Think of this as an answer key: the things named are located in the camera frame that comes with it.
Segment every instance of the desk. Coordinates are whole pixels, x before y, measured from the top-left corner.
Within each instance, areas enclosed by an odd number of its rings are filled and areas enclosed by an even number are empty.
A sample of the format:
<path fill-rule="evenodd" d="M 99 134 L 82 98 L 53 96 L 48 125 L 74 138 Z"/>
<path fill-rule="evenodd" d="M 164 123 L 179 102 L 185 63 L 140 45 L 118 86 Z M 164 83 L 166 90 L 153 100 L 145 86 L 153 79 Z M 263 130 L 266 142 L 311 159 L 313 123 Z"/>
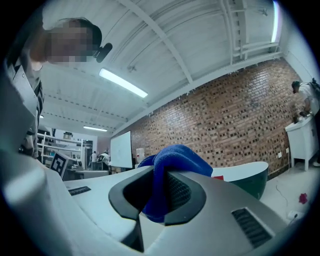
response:
<path fill-rule="evenodd" d="M 304 159 L 304 170 L 309 168 L 309 160 L 319 149 L 315 119 L 312 115 L 301 118 L 285 128 L 290 144 L 291 166 L 295 166 L 295 158 Z"/>
<path fill-rule="evenodd" d="M 269 165 L 266 162 L 250 162 L 237 166 L 213 168 L 211 177 L 223 176 L 223 180 L 233 183 L 252 196 L 260 199 L 268 179 Z"/>
<path fill-rule="evenodd" d="M 70 180 L 65 181 L 64 184 L 68 190 L 88 186 L 90 191 L 74 195 L 72 199 L 85 215 L 94 221 L 96 226 L 117 241 L 122 241 L 135 228 L 136 222 L 132 219 L 122 218 L 113 209 L 108 200 L 109 191 L 118 182 L 151 168 L 153 167 L 146 166 L 138 171 L 130 170 L 105 177 Z"/>

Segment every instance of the blue cloth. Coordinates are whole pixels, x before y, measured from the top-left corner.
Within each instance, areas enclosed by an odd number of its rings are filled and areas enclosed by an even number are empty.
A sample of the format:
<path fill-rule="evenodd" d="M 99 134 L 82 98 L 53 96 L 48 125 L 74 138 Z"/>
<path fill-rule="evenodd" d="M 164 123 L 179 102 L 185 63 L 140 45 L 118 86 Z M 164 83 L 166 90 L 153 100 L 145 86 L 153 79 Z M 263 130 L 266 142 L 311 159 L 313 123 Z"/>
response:
<path fill-rule="evenodd" d="M 138 167 L 154 166 L 152 195 L 142 212 L 149 220 L 163 223 L 168 213 L 164 193 L 165 168 L 190 171 L 211 177 L 212 167 L 185 145 L 171 145 L 156 155 L 145 158 Z"/>

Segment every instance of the white cabinet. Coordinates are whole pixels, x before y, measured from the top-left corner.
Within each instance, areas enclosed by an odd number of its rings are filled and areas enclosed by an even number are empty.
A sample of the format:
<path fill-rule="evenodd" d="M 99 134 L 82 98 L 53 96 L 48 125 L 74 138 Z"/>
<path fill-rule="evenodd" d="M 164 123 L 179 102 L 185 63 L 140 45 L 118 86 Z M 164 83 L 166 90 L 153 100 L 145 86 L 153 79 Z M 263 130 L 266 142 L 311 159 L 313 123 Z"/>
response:
<path fill-rule="evenodd" d="M 292 167 L 295 165 L 295 159 L 304 159 L 304 170 L 307 171 L 309 160 L 319 149 L 314 117 L 308 115 L 298 123 L 291 123 L 285 131 L 289 138 Z"/>

